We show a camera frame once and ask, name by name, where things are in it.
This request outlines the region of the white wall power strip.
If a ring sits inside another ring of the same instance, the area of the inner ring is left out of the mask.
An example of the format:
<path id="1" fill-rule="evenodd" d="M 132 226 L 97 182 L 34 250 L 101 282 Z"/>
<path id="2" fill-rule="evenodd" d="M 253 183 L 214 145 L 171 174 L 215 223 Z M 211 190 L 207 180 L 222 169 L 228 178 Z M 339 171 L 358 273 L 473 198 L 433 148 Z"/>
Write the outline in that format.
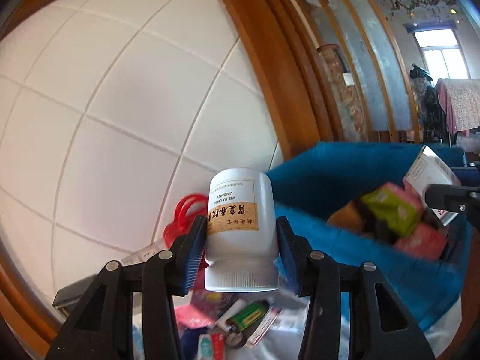
<path id="1" fill-rule="evenodd" d="M 141 250 L 138 250 L 129 256 L 123 258 L 121 263 L 124 267 L 146 262 L 149 258 L 160 252 L 166 250 L 168 247 L 163 240 L 159 240 Z"/>

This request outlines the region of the green wet wipes pack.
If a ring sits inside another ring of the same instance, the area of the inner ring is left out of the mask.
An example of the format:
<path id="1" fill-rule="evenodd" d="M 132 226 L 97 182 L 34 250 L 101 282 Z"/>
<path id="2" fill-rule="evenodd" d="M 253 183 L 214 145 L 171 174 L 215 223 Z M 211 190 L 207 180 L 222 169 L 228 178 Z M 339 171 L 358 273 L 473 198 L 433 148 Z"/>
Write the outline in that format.
<path id="1" fill-rule="evenodd" d="M 398 237 L 408 237 L 420 222 L 423 205 L 416 194 L 387 182 L 363 195 L 362 204 Z"/>

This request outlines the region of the green label brown bottle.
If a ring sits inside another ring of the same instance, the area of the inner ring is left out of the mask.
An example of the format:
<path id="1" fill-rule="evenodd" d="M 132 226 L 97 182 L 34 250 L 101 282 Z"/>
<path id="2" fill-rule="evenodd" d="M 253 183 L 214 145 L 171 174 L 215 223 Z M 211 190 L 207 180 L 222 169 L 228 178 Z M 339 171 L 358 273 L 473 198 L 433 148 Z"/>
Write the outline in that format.
<path id="1" fill-rule="evenodd" d="M 243 332 L 255 322 L 261 320 L 269 311 L 270 304 L 266 300 L 253 301 L 238 313 L 229 317 L 225 323 L 229 331 Z"/>

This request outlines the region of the wooden slat glass partition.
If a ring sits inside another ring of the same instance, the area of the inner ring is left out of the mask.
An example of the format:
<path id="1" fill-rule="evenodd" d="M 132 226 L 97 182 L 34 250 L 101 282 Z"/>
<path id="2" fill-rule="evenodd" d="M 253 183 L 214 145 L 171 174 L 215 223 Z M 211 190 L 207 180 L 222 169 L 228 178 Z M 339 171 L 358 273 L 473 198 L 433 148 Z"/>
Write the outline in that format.
<path id="1" fill-rule="evenodd" d="M 370 141 L 418 144 L 421 127 L 400 46 L 379 0 L 295 0 L 318 47 L 336 44 L 352 72 Z"/>

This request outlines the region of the rolled patterned carpet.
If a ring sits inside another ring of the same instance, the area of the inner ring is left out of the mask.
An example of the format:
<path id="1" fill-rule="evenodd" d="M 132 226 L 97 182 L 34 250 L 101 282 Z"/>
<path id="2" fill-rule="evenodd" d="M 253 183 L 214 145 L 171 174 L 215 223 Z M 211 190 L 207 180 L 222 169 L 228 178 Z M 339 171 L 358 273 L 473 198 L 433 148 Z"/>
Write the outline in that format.
<path id="1" fill-rule="evenodd" d="M 326 64 L 325 69 L 332 86 L 345 140 L 368 141 L 364 110 L 342 50 L 336 44 L 324 44 L 317 50 L 321 61 Z"/>

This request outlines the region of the white toothpaste tube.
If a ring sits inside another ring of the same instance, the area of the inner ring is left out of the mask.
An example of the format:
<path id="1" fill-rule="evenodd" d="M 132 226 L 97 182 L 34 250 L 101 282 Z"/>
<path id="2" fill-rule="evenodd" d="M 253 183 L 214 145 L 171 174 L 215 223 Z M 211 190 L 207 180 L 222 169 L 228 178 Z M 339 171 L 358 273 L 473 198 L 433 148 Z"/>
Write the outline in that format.
<path id="1" fill-rule="evenodd" d="M 272 307 L 263 317 L 258 327 L 253 331 L 253 333 L 247 339 L 246 347 L 250 349 L 255 348 L 258 345 L 258 343 L 261 342 L 261 340 L 264 338 L 264 336 L 272 327 L 272 325 L 276 322 L 280 314 L 281 314 L 281 308 Z"/>

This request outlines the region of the black tape roll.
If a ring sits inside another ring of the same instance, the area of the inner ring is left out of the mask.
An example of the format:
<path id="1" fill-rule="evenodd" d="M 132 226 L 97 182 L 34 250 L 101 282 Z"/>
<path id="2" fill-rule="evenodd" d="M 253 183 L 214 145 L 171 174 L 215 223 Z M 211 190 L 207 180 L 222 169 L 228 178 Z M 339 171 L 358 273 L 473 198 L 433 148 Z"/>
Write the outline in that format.
<path id="1" fill-rule="evenodd" d="M 244 347 L 247 341 L 248 335 L 244 331 L 230 331 L 224 338 L 225 344 L 234 350 L 238 350 Z"/>

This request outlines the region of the brown teddy bear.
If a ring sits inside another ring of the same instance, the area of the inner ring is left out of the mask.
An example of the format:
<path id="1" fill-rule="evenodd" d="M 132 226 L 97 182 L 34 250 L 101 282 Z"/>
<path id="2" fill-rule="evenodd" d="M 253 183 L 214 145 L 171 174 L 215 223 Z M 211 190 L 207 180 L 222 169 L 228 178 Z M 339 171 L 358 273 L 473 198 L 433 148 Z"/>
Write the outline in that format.
<path id="1" fill-rule="evenodd" d="M 349 202 L 327 220 L 329 226 L 364 235 L 374 232 L 375 223 L 374 214 L 360 200 Z"/>

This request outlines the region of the small white medicine box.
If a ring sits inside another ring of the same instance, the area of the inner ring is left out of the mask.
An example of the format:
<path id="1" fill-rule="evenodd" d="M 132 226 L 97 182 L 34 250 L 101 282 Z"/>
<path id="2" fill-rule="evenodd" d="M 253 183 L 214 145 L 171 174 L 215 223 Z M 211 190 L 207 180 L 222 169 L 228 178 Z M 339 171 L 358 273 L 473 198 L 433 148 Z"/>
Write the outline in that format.
<path id="1" fill-rule="evenodd" d="M 416 193 L 426 209 L 425 192 L 430 185 L 461 186 L 450 167 L 431 149 L 424 145 L 403 178 L 405 189 Z"/>

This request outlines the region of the blue plastic storage crate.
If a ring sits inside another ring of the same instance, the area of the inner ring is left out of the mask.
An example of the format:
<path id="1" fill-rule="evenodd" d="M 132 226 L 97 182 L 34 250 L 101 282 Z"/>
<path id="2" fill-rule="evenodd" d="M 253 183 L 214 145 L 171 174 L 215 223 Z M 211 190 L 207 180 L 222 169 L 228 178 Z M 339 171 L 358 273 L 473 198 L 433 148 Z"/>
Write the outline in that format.
<path id="1" fill-rule="evenodd" d="M 329 217 L 387 182 L 401 185 L 421 152 L 404 143 L 320 142 L 268 171 L 277 216 L 285 216 L 298 236 L 336 262 L 375 263 L 400 295 L 422 331 L 457 302 L 470 261 L 472 228 L 463 215 L 449 225 L 452 239 L 439 259 L 427 261 L 394 248 L 397 236 L 374 217 L 366 231 L 332 226 Z"/>

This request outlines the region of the white medicine jar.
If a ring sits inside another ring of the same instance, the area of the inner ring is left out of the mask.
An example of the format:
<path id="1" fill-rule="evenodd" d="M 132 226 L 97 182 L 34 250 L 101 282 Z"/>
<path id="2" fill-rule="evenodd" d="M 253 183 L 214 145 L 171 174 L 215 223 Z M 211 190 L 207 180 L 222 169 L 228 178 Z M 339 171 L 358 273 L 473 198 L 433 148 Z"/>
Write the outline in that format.
<path id="1" fill-rule="evenodd" d="M 270 178 L 244 167 L 217 173 L 208 195 L 205 289 L 274 291 L 279 282 L 278 255 Z"/>

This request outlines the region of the black box with emblem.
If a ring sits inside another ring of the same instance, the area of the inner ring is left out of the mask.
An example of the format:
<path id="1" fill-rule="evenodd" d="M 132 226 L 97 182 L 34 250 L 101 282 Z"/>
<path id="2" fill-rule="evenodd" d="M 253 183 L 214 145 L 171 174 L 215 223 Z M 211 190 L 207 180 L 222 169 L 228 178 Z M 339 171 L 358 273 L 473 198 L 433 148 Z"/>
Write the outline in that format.
<path id="1" fill-rule="evenodd" d="M 63 287 L 56 293 L 52 306 L 67 318 L 95 278 L 95 275 L 91 275 Z"/>

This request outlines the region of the red toy suitcase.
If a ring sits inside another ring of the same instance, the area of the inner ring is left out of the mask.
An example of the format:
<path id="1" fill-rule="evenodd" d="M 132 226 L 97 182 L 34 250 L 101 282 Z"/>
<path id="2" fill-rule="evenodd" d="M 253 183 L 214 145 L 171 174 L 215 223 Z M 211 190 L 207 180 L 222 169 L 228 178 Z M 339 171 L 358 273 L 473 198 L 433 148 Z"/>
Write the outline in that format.
<path id="1" fill-rule="evenodd" d="M 198 215 L 208 212 L 208 197 L 203 194 L 193 193 L 183 197 L 176 208 L 173 220 L 163 231 L 163 241 L 170 248 L 176 238 L 185 235 Z"/>

